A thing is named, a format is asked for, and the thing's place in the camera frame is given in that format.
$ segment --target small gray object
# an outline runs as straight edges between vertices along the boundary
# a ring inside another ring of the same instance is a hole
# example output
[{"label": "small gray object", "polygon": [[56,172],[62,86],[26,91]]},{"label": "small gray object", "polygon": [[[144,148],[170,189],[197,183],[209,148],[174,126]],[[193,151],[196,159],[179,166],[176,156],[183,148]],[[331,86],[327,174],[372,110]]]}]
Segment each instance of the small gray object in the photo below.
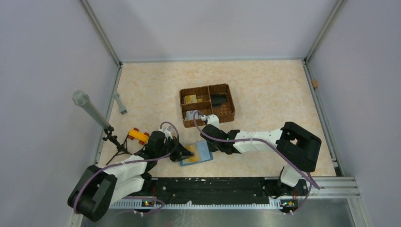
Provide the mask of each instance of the small gray object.
[{"label": "small gray object", "polygon": [[126,113],[127,113],[127,109],[126,109],[125,106],[121,103],[120,95],[116,92],[116,93],[114,93],[113,96],[114,96],[115,100],[117,101],[118,107],[119,107],[119,109],[120,109],[120,113],[121,113],[121,114],[126,114]]},{"label": "small gray object", "polygon": [[[192,120],[192,119],[193,119],[193,112],[195,112],[195,111],[197,111],[197,110],[188,110],[188,111],[186,112],[185,120],[186,120],[186,121]],[[198,115],[198,113],[196,113],[196,114],[195,114],[195,119],[200,119],[200,118],[201,118],[201,116]]]}]

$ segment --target white wall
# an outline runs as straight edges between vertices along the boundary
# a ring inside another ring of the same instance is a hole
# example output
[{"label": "white wall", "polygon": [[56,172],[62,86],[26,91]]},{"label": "white wall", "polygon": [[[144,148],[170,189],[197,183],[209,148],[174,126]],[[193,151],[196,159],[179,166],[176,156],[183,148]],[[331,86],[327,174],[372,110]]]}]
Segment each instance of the white wall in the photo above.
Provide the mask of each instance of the white wall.
[{"label": "white wall", "polygon": [[67,198],[92,163],[116,65],[78,0],[0,1],[0,226],[66,226]]},{"label": "white wall", "polygon": [[311,71],[373,225],[399,226],[401,1],[348,1]]},{"label": "white wall", "polygon": [[304,58],[336,0],[89,0],[121,61]]}]

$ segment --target orange toy car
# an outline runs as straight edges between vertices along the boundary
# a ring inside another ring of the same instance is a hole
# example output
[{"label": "orange toy car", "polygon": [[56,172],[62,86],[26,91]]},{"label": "orange toy car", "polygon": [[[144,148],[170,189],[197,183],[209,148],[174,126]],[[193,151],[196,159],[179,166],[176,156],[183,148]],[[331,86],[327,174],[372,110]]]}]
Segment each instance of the orange toy car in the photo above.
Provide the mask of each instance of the orange toy car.
[{"label": "orange toy car", "polygon": [[145,145],[145,143],[147,143],[148,140],[149,140],[149,133],[147,133],[147,132],[140,133],[139,129],[134,128],[133,130],[130,130],[128,132],[128,138],[130,140],[138,139],[139,140],[139,144]]}]

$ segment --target wooden block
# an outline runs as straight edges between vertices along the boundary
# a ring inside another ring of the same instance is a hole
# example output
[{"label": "wooden block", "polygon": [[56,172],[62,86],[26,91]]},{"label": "wooden block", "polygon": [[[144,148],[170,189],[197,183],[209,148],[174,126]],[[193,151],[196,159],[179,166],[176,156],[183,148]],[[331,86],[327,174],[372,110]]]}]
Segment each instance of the wooden block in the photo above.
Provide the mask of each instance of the wooden block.
[{"label": "wooden block", "polygon": [[313,87],[314,89],[316,89],[318,86],[319,86],[319,84],[317,83],[317,80],[313,79],[313,80],[312,80],[312,87]]},{"label": "wooden block", "polygon": [[184,97],[184,104],[196,103],[196,95],[190,95]]}]

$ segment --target wicker basket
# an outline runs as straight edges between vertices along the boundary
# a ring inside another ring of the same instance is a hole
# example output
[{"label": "wicker basket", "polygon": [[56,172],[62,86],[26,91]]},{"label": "wicker basket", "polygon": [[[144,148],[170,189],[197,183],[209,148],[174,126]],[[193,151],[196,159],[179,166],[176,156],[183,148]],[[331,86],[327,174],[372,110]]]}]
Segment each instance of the wicker basket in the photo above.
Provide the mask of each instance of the wicker basket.
[{"label": "wicker basket", "polygon": [[[221,104],[220,107],[212,107],[210,95],[214,94],[226,95],[227,103]],[[196,95],[197,99],[202,99],[202,102],[184,104],[184,97],[189,95]],[[189,110],[199,110],[205,115],[215,114],[220,120],[220,123],[232,122],[234,120],[235,107],[228,84],[216,84],[204,87],[181,89],[180,103],[185,128],[195,127],[193,120],[185,120],[186,112]],[[205,125],[205,123],[200,119],[197,119],[196,123],[198,125]]]}]

